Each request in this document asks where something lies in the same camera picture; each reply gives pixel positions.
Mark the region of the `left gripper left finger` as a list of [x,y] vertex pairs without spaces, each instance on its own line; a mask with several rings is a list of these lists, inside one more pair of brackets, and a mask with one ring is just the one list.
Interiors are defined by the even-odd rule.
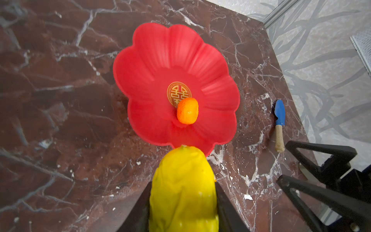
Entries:
[[151,188],[149,182],[117,232],[149,232]]

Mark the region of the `small fake orange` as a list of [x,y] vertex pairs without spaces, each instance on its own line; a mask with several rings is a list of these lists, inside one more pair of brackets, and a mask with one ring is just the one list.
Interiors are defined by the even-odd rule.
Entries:
[[177,119],[180,123],[194,124],[199,116],[199,103],[195,98],[185,98],[177,106]]

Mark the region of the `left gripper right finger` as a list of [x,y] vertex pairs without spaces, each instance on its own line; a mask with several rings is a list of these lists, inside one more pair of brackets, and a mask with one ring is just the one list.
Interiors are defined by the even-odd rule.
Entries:
[[219,232],[250,232],[221,185],[216,182],[217,213]]

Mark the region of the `red flower-shaped fruit bowl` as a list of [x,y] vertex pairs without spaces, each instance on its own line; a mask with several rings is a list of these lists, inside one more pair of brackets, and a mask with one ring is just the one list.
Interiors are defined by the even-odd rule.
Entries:
[[[156,146],[182,145],[209,155],[237,131],[238,87],[223,55],[185,25],[140,25],[133,44],[115,58],[113,74],[128,98],[128,120],[135,133]],[[177,119],[185,98],[199,103],[194,124]]]

